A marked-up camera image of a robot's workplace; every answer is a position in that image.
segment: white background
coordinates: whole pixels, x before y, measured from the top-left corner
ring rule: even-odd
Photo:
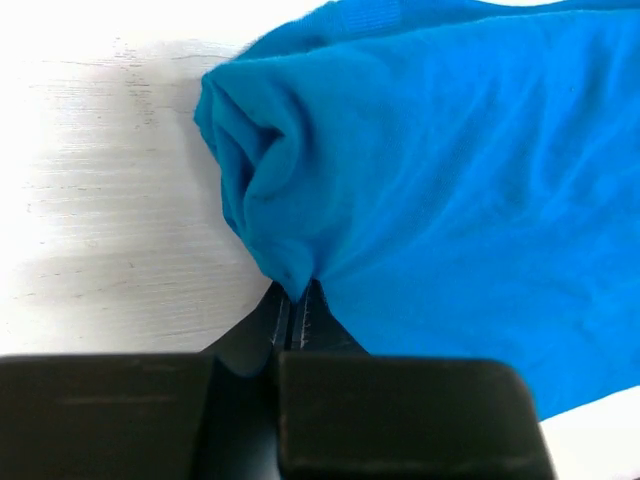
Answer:
[[[2,7],[0,355],[195,350],[255,306],[268,282],[221,218],[199,78],[320,3]],[[640,388],[543,427],[561,478],[640,476]]]

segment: weathered white paint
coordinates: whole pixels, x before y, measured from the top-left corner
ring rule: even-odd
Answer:
[[[320,3],[3,7],[0,355],[195,350],[253,308],[268,282],[221,218],[199,77]],[[640,476],[640,388],[543,429],[562,479]]]

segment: cloth fold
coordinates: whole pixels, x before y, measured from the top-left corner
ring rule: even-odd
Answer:
[[[640,0],[343,0],[202,79],[224,215],[374,354],[640,384]]]

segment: blue cloth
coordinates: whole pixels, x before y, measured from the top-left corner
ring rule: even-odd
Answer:
[[[640,0],[343,0],[202,79],[224,215],[375,354],[640,383]]]

